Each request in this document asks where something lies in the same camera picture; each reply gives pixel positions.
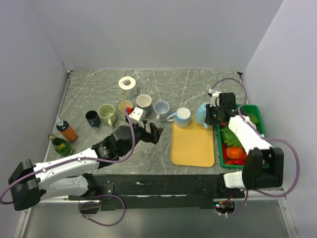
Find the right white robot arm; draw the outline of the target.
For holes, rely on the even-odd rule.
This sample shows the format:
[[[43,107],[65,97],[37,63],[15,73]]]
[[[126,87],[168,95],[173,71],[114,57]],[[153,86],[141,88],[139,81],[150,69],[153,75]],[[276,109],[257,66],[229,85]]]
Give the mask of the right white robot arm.
[[[241,114],[236,105],[234,93],[222,93],[210,89],[210,103],[206,105],[205,123],[217,125],[226,123],[238,138],[247,154],[241,171],[226,173],[218,183],[216,191],[221,197],[228,197],[234,188],[262,189],[280,187],[283,182],[284,153],[264,140],[249,117]]]

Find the light green mug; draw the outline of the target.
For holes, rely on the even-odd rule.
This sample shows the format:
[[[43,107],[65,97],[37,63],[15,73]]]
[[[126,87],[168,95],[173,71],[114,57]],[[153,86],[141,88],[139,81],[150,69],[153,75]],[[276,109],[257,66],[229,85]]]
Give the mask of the light green mug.
[[[115,107],[111,104],[101,105],[98,109],[99,117],[103,124],[113,126],[117,121]]]

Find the small grey cup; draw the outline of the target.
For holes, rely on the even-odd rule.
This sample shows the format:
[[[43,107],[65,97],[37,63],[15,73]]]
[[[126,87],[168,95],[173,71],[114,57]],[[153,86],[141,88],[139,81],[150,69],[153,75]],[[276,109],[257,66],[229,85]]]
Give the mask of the small grey cup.
[[[157,114],[156,119],[158,121],[165,121],[170,110],[170,105],[168,102],[160,100],[155,102],[153,109]]]

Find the light blue white mug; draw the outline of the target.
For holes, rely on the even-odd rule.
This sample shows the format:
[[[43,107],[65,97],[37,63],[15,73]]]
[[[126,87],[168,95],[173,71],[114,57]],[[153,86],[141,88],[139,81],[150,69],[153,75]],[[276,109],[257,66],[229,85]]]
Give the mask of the light blue white mug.
[[[191,121],[191,112],[189,109],[181,107],[176,112],[170,114],[166,120],[174,122],[178,128],[186,128]]]

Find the dark blue mug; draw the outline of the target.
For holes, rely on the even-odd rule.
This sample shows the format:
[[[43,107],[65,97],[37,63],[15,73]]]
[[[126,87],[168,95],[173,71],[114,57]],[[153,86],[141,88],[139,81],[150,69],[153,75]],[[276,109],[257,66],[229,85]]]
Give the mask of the dark blue mug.
[[[86,112],[85,118],[91,127],[99,127],[101,124],[101,120],[96,111]]]

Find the cream mug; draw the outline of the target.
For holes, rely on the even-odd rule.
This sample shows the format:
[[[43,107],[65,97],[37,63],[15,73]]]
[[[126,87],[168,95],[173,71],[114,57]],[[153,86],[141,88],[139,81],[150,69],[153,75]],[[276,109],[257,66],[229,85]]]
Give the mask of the cream mug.
[[[126,121],[125,110],[127,111],[128,114],[133,112],[134,105],[132,101],[125,99],[125,100],[119,101],[117,104],[118,114],[123,121]]]

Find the light blue faceted mug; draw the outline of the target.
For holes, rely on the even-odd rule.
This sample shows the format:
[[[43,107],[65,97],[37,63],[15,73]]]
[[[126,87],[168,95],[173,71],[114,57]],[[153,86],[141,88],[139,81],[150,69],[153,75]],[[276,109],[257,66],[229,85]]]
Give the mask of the light blue faceted mug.
[[[204,102],[198,107],[194,116],[194,121],[195,123],[204,126],[206,130],[209,130],[212,129],[212,126],[205,123],[205,119],[207,116],[207,105],[208,103]]]

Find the grey blue mug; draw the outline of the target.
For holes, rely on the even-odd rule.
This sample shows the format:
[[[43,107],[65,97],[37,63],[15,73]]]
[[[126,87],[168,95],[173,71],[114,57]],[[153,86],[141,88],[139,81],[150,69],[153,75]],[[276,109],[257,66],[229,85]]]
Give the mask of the grey blue mug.
[[[136,99],[137,107],[143,109],[146,112],[146,116],[150,116],[152,113],[152,98],[147,94],[139,95]]]

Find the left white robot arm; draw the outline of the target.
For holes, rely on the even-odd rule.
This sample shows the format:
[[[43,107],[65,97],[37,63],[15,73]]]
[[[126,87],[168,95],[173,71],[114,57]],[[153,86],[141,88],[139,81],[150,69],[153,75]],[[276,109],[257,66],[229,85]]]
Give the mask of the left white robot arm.
[[[157,144],[163,128],[150,123],[150,129],[138,124],[123,125],[78,154],[45,163],[33,164],[29,159],[20,162],[8,179],[14,210],[22,211],[58,196],[95,198],[97,183],[85,172],[126,161],[139,141]]]

